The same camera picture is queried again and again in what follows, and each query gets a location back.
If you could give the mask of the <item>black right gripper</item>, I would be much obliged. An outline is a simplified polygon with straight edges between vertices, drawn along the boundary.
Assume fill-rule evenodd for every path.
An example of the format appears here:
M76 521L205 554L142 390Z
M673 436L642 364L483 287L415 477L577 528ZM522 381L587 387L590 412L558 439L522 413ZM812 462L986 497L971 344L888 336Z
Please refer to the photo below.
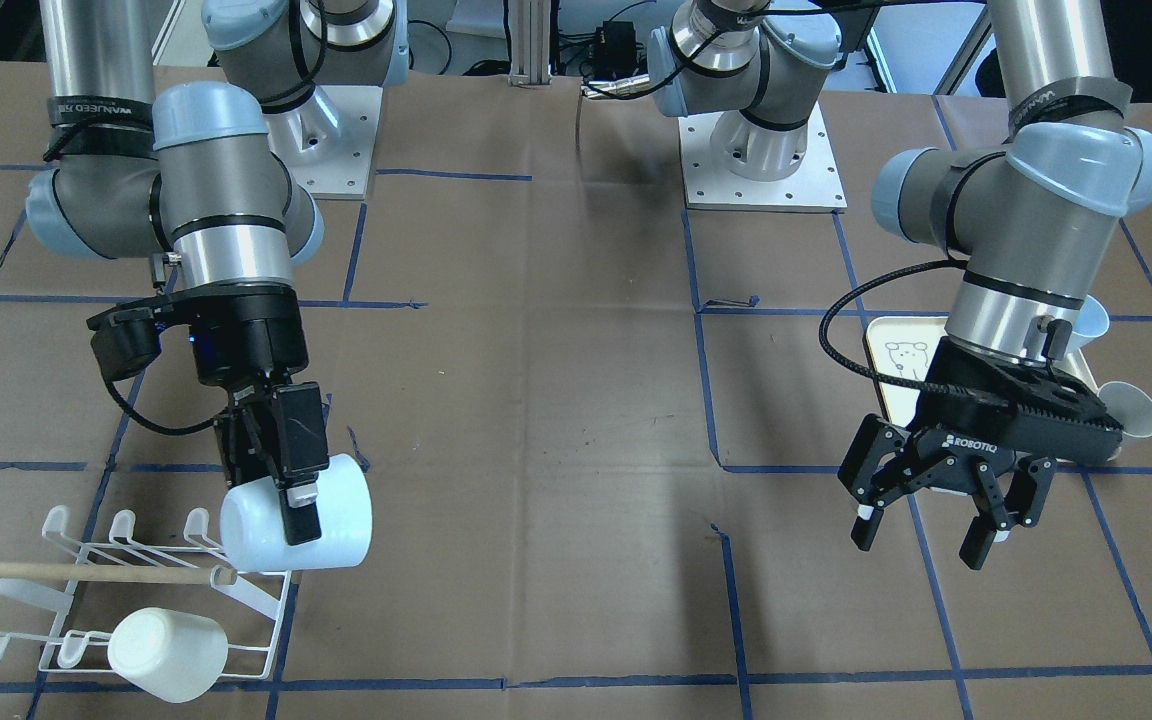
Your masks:
M282 488L285 541L319 541L317 473L328 465L321 392L294 382L308 365L296 293L285 285L220 285L175 293L198 381L227 392L214 432L232 487L273 478Z

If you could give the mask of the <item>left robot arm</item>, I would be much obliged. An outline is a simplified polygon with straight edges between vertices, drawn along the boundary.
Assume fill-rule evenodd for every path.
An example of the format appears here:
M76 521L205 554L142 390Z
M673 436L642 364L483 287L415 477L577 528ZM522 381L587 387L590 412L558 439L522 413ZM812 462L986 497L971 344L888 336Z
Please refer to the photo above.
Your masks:
M920 488L973 498L958 556L982 568L1005 533L1041 520L1062 460L1097 465L1123 445L1124 420L1062 369L1075 324L1121 219L1152 202L1152 132L1126 126L1132 88L1112 67L1097 1L990 1L1009 101L1007 138L984 149L893 156L870 196L884 229L942 252L900 276L963 272L922 378L855 363L824 314L818 340L838 365L918 393L905 427L869 415L838 469L858 501L852 541L869 550L884 511Z

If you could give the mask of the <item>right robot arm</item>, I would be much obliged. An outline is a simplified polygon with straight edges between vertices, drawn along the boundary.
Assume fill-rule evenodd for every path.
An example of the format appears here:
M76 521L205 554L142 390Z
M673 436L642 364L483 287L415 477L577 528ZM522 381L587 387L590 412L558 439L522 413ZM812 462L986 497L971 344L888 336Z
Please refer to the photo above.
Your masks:
M321 537L328 465L320 389L308 365L293 268L325 223L291 165L343 141L329 85L397 85L408 63L403 1L206 1L223 81L157 94L138 1L44 1L52 94L47 169L29 182L26 222L69 258L146 258L156 295L91 316L91 348L115 404L166 329L192 338L198 381L227 406L214 430L230 487L270 479L285 541Z

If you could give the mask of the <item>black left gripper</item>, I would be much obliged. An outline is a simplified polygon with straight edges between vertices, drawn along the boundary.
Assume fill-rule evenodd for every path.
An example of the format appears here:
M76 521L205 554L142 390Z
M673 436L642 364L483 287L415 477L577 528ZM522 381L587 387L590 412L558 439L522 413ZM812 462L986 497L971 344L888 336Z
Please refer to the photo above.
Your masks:
M1123 425L1100 396L1053 366L1009 363L943 340L918 384L914 420L897 427L869 415L838 478L861 505L851 541L869 551L882 511L919 488L972 497L979 511L958 559L979 571L998 530L1041 520L1052 475L1062 460L1111 458Z

